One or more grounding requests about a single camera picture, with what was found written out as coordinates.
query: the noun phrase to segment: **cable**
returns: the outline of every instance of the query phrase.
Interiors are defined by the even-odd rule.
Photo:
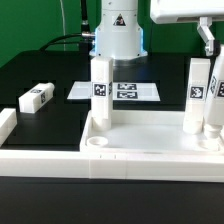
[[[81,37],[81,36],[82,36],[81,33],[73,33],[73,34],[68,34],[68,35],[64,35],[64,36],[54,38],[53,40],[49,41],[47,44],[42,46],[39,50],[40,51],[45,51],[50,45],[52,45],[53,43],[56,43],[59,40],[66,40],[66,39],[69,39],[69,38]]]
[[[63,35],[66,35],[66,22],[65,22],[65,10],[63,0],[60,0],[61,3],[61,15],[62,15],[62,24],[63,24]]]
[[[81,16],[82,16],[81,31],[90,32],[86,0],[80,0],[80,4],[81,4]]]
[[[51,43],[49,46],[60,45],[60,44],[79,44],[79,43],[80,43],[80,41],[56,42],[56,43]]]
[[[150,54],[152,54],[153,27],[154,27],[154,23],[153,23],[153,21],[152,21],[152,22],[151,22],[151,27],[150,27],[150,38],[149,38],[149,53],[150,53]]]

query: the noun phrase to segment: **qr-like marker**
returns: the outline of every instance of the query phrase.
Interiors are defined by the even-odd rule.
[[[204,87],[202,86],[191,86],[190,89],[190,99],[203,99],[204,97]]]
[[[137,92],[118,91],[117,98],[118,99],[138,99],[138,94]]]
[[[45,92],[41,94],[41,103],[44,103],[46,101]]]
[[[117,88],[119,90],[137,90],[137,84],[119,83]]]
[[[94,84],[94,96],[106,96],[106,85]]]
[[[224,81],[219,83],[218,97],[224,97]]]
[[[216,87],[216,78],[213,76],[212,77],[212,81],[211,81],[211,86],[210,86],[210,90],[211,90],[211,92],[214,94],[214,92],[215,92],[215,87]]]
[[[113,83],[111,82],[109,84],[109,95],[112,93],[112,91],[113,91]]]
[[[32,89],[30,92],[31,93],[40,93],[42,90],[40,89]]]

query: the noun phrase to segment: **white bar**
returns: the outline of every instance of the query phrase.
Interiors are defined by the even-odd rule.
[[[224,182],[224,154],[1,150],[0,176]]]
[[[6,108],[0,113],[0,147],[17,125],[16,110]]]

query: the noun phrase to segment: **black cable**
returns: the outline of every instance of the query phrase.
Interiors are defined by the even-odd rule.
[[[88,20],[86,0],[81,0],[82,20]]]
[[[90,32],[86,0],[80,0],[80,4],[81,4],[81,16],[82,16],[81,31]]]
[[[54,38],[53,40],[49,41],[47,44],[42,46],[39,50],[40,51],[45,51],[50,45],[53,45],[54,43],[56,43],[59,40],[66,40],[68,38],[81,37],[81,36],[82,36],[81,33],[73,33],[73,34],[68,34],[68,35],[64,35],[64,36],[60,36],[60,37]]]
[[[149,37],[149,53],[150,54],[152,54],[153,27],[154,27],[154,23],[152,21],[151,22],[151,27],[150,27],[150,37]]]

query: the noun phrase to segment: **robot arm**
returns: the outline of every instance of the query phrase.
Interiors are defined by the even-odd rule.
[[[209,27],[212,21],[224,21],[223,0],[151,0],[150,16],[155,23],[197,22],[207,56],[218,56],[220,43]]]

